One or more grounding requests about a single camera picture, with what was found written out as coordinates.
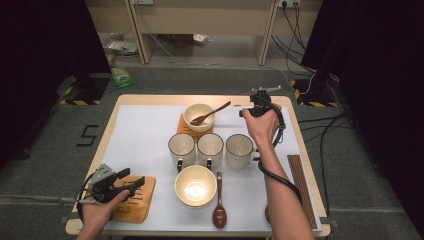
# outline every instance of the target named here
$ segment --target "wooden coaster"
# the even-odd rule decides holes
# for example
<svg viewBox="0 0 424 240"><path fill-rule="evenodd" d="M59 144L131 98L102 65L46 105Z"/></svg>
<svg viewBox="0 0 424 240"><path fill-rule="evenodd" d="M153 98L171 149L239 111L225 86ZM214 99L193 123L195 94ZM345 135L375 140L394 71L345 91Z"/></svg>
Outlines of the wooden coaster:
<svg viewBox="0 0 424 240"><path fill-rule="evenodd" d="M130 175L116 180L115 186L129 185L140 178L140 176ZM135 191L134 197L128 198L127 201L119 204L118 208L113 211L113 220L132 223L143 222L149 214L155 183L156 178L146 177L144 185Z"/></svg>
<svg viewBox="0 0 424 240"><path fill-rule="evenodd" d="M181 114L180 121L178 122L177 133L187 133L188 135L190 135L194 138L195 142L197 142L199 140L199 138L201 136L205 135L206 133L213 133L213 126L205 132L195 132L187 126L187 123L184 121L184 117Z"/></svg>
<svg viewBox="0 0 424 240"><path fill-rule="evenodd" d="M305 173L303 172L300 156L288 155L287 158L293 174L294 183L302 196L303 209L305 209L306 216L308 217L312 229L316 229L317 223L315 221L314 210L312 208L311 197L309 196L308 185L306 184Z"/></svg>

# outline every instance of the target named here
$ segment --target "black tape marking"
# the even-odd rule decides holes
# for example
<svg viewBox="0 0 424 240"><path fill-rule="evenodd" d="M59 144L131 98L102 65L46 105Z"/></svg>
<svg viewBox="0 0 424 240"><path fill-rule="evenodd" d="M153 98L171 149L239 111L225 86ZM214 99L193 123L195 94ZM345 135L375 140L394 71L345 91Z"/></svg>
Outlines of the black tape marking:
<svg viewBox="0 0 424 240"><path fill-rule="evenodd" d="M86 125L84 128L84 132L81 134L81 138L91 138L91 142L90 143L78 143L77 147L91 147L93 146L94 140L96 140L97 136L96 135L85 135L85 133L87 132L88 128L98 128L99 125Z"/></svg>

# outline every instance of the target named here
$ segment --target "gray carpet floor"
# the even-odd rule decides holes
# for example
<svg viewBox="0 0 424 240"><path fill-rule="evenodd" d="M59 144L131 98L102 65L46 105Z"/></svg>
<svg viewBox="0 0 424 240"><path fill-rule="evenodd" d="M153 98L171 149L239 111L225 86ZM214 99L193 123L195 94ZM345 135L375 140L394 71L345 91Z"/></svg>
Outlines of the gray carpet floor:
<svg viewBox="0 0 424 240"><path fill-rule="evenodd" d="M305 107L281 72L275 70L129 68L135 84L116 89L111 81L98 106L57 105L45 122L26 160L11 160L0 172L0 240L75 239L65 232L72 198L84 180L103 131L122 94L245 95L257 87L282 86L272 95L292 99L299 121L333 117L343 107ZM286 73L288 79L294 76ZM354 123L339 119L325 134L323 161L320 134L330 122L300 123L324 203L333 222L329 239L420 239L387 180L374 168ZM93 146L81 134L96 135ZM120 236L102 239L122 239Z"/></svg>

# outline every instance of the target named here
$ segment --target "hand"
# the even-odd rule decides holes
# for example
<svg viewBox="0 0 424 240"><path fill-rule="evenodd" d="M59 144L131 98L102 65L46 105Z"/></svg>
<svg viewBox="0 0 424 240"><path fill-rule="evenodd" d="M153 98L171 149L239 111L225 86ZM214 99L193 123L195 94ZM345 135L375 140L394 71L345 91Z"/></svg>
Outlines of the hand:
<svg viewBox="0 0 424 240"><path fill-rule="evenodd" d="M279 119L275 111L270 110L257 118L253 117L247 109L243 109L242 114L246 120L249 135L255 140L257 145L260 143L272 143L279 124Z"/></svg>
<svg viewBox="0 0 424 240"><path fill-rule="evenodd" d="M82 204L83 226L77 239L96 239L110 219L113 210L130 194L129 190L120 192L108 203Z"/></svg>

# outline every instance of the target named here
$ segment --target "black mug handle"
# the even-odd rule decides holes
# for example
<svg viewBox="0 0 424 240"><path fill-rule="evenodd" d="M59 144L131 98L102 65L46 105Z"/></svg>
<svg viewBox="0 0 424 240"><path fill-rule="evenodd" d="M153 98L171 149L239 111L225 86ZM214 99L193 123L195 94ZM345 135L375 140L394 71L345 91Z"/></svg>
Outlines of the black mug handle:
<svg viewBox="0 0 424 240"><path fill-rule="evenodd" d="M208 159L208 161L206 162L206 167L211 170L212 168L212 159Z"/></svg>
<svg viewBox="0 0 424 240"><path fill-rule="evenodd" d="M183 169L183 160L182 159L179 159L178 160L178 163L177 163L177 171L178 171L178 173L180 173L182 169Z"/></svg>

